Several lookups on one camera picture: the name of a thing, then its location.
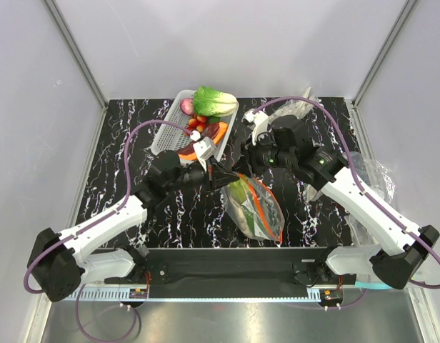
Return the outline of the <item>clear zip bag orange zipper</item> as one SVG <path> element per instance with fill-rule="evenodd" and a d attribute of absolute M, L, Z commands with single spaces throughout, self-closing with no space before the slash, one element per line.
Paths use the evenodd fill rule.
<path fill-rule="evenodd" d="M 258 179 L 239 175 L 239 180 L 247 183 L 251 195 L 252 210 L 254 217 L 254 233 L 252 239 L 273 242 L 282 242 L 285 218 L 281 207 L 272 191 Z M 226 187 L 221 189 L 222 202 L 226 210 L 228 198 L 225 191 Z"/>

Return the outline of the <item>grey toy fish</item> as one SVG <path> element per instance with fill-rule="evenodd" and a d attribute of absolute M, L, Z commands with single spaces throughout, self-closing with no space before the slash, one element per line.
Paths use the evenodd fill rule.
<path fill-rule="evenodd" d="M 246 237 L 250 239 L 255 237 L 254 217 L 247 208 L 230 199 L 226 205 L 226 212 Z"/>

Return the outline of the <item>green white toy leek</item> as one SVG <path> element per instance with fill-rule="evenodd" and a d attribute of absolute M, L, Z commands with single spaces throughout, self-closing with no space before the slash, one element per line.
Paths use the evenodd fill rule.
<path fill-rule="evenodd" d="M 251 195 L 247 183 L 243 180 L 230 183 L 225 188 L 228 200 L 240 209 L 252 210 Z"/>

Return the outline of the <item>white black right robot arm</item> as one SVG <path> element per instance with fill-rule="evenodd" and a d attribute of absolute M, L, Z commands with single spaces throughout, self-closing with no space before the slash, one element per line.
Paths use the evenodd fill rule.
<path fill-rule="evenodd" d="M 339 151 L 314 145 L 302 121 L 282 119 L 273 126 L 252 128 L 234 170 L 252 176 L 270 168 L 286 169 L 340 204 L 376 240 L 370 246 L 327 248 L 308 265 L 310 282 L 328 284 L 345 274 L 377 277 L 393 289 L 411 282 L 439 238 L 437 229 L 420 227 L 400 215 L 358 177 Z"/>

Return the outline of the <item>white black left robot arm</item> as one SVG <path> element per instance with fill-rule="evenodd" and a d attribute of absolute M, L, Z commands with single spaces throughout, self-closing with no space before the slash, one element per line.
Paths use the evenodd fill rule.
<path fill-rule="evenodd" d="M 59 302 L 81 285 L 92 282 L 144 282 L 144 253 L 125 245 L 106 253 L 98 253 L 97 249 L 146 222 L 176 191 L 199 186 L 215 191 L 238 180 L 237 173 L 225 169 L 214 158 L 205 164 L 182 166 L 175 151 L 164 151 L 155 158 L 142 182 L 118 204 L 59 233 L 50 228 L 41 231 L 25 277 L 33 277 L 51 302 Z"/>

